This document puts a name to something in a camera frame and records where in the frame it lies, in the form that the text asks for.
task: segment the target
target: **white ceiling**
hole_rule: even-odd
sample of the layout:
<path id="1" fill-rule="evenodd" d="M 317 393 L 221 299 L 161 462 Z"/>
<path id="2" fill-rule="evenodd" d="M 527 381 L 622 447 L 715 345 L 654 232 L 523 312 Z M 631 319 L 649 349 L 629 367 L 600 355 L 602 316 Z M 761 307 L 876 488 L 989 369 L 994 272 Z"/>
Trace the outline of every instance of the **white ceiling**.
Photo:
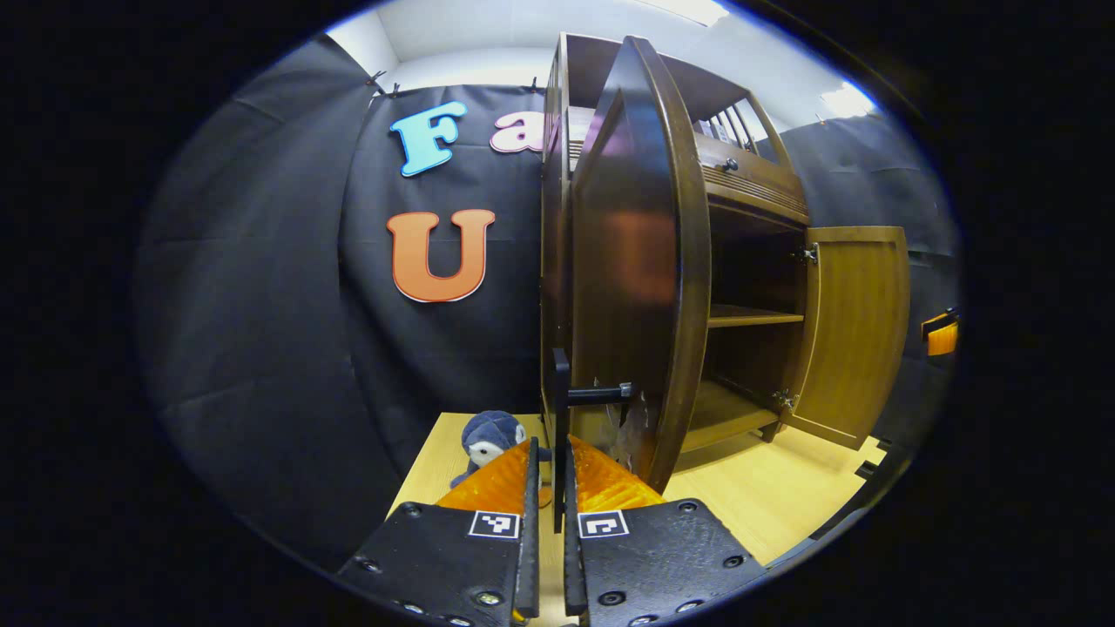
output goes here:
<path id="1" fill-rule="evenodd" d="M 711 27 L 636 0 L 395 0 L 376 12 L 403 64 L 481 48 L 552 50 L 561 31 L 637 35 L 752 89 L 789 127 L 832 116 L 820 97 L 840 88 L 842 77 L 780 31 L 726 8 L 733 13 Z"/>

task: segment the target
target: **letter u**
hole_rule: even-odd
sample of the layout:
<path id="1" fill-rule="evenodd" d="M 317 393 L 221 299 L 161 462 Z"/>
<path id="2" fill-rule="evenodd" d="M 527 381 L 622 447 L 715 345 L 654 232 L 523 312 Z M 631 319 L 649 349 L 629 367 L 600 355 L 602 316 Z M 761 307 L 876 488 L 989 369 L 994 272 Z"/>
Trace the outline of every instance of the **letter u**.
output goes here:
<path id="1" fill-rule="evenodd" d="M 438 223 L 437 215 L 420 211 L 400 213 L 387 221 L 395 237 L 391 273 L 395 287 L 404 296 L 419 302 L 460 300 L 476 291 L 484 281 L 487 257 L 487 225 L 495 214 L 486 209 L 466 209 L 450 219 L 460 228 L 460 269 L 452 277 L 435 277 L 429 272 L 429 232 Z"/>

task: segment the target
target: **door hinge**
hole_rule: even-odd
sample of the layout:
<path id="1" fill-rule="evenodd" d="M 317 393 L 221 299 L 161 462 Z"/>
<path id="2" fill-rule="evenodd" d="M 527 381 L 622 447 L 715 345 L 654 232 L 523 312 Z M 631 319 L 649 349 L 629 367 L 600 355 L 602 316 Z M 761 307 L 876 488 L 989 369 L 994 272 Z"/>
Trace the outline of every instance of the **door hinge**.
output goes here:
<path id="1" fill-rule="evenodd" d="M 770 396 L 775 399 L 775 403 L 777 403 L 779 407 L 785 407 L 786 409 L 793 409 L 794 405 L 797 405 L 797 399 L 802 397 L 801 394 L 791 396 L 789 389 L 779 389 Z"/>
<path id="2" fill-rule="evenodd" d="M 806 261 L 812 261 L 814 266 L 816 266 L 818 263 L 818 260 L 821 259 L 817 255 L 817 242 L 813 242 L 813 245 L 811 245 L 807 249 L 794 251 L 791 254 L 794 257 L 794 259 L 801 261 L 802 263 L 805 263 Z"/>

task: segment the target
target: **cabinet shelf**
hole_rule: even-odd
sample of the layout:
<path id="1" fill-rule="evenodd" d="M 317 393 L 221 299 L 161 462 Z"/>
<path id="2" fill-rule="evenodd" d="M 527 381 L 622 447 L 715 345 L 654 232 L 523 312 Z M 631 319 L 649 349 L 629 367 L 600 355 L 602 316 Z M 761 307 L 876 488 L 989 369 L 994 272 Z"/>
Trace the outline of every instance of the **cabinet shelf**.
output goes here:
<path id="1" fill-rule="evenodd" d="M 755 307 L 738 307 L 735 305 L 712 305 L 709 308 L 708 328 L 748 327 L 752 325 L 779 325 L 801 322 L 805 316 L 784 314 Z"/>
<path id="2" fill-rule="evenodd" d="M 708 379 L 697 387 L 689 431 L 681 442 L 686 453 L 717 442 L 764 427 L 776 422 L 778 416 L 731 389 Z"/>

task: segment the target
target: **plush penguin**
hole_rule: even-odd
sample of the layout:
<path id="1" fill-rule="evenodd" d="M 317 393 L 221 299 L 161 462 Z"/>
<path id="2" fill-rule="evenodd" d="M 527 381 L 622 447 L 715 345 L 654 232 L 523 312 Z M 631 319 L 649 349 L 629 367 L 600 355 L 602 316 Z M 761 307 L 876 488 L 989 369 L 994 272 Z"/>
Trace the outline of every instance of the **plush penguin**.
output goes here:
<path id="1" fill-rule="evenodd" d="M 507 412 L 488 411 L 476 414 L 460 432 L 460 446 L 468 455 L 468 467 L 464 474 L 449 482 L 449 488 L 456 488 L 468 475 L 524 440 L 526 430 Z M 540 446 L 539 461 L 549 462 L 551 459 L 550 450 Z"/>

